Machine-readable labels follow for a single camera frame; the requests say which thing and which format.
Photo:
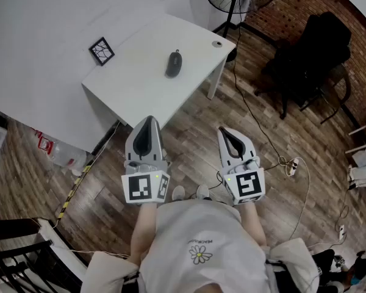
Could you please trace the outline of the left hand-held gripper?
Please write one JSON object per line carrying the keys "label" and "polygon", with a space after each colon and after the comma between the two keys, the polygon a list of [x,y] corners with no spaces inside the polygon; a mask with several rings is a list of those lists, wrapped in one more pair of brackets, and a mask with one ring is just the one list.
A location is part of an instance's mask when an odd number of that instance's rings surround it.
{"label": "left hand-held gripper", "polygon": [[[164,161],[163,141],[158,121],[153,116],[144,118],[129,134],[125,143],[126,158],[147,157]],[[128,204],[163,203],[167,195],[170,175],[161,167],[147,163],[126,161],[126,174],[121,177]]]}

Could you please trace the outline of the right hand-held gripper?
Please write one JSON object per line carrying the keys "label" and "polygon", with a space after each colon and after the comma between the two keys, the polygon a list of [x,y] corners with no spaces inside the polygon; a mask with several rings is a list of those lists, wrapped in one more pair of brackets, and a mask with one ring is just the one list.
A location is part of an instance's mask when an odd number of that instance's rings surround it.
{"label": "right hand-held gripper", "polygon": [[233,205],[260,200],[265,195],[264,169],[260,167],[260,158],[256,156],[251,139],[222,126],[218,128],[217,136],[223,166],[221,177]]}

